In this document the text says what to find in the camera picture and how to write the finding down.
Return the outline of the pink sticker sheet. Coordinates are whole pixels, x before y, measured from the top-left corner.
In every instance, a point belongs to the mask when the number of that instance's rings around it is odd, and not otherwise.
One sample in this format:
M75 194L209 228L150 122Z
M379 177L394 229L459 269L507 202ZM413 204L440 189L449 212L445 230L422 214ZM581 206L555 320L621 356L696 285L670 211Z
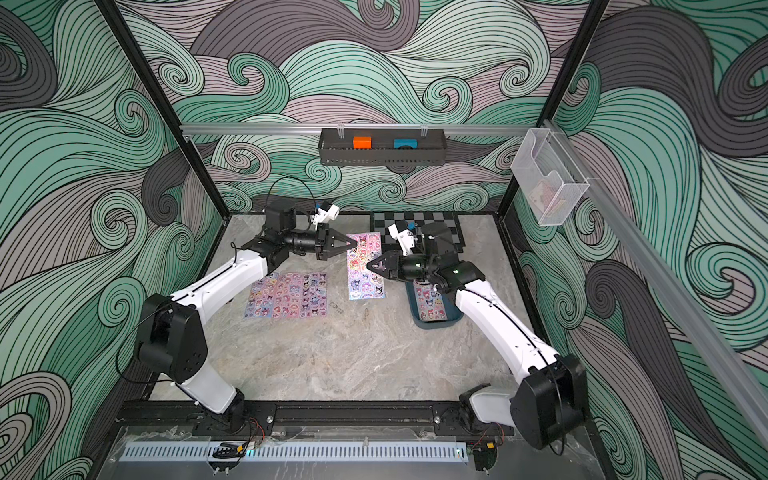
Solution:
M327 275L313 272L303 276L301 286L301 318L324 317L327 315Z
M273 317L299 318L303 305L304 275L286 273L277 277L273 287Z
M357 242L354 249L346 252L349 299L383 299L385 297L383 278L367 268L367 263L378 258L382 253L380 234L367 232L349 234L349 237Z
M277 273L258 280L251 286L246 302L245 318L271 318L275 305L275 290L279 282Z

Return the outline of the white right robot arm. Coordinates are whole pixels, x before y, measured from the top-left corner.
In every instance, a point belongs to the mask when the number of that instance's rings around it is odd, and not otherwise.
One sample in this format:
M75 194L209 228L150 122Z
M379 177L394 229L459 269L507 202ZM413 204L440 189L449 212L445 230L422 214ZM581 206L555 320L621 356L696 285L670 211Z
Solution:
M368 270L451 297L501 355L517 383L515 391L485 386L470 393L477 420L511 426L537 450L563 441L585 422L587 373L581 361L560 354L505 305L486 275L460 258L445 224L427 224L415 234L397 221L388 232L398 249L369 261Z

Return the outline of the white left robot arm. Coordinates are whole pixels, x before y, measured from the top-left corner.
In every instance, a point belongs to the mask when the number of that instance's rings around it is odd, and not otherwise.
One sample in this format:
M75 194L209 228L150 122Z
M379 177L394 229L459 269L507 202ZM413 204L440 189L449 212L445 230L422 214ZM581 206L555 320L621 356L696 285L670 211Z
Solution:
M208 360L204 326L237 294L277 270L291 255L313 254L325 261L357 246L331 228L340 208L322 202L308 227L296 227L294 202L278 199L264 211L259 233L235 248L234 257L197 282L163 296L150 296L142 306L133 356L163 374L189 398L212 414L235 409L241 392Z

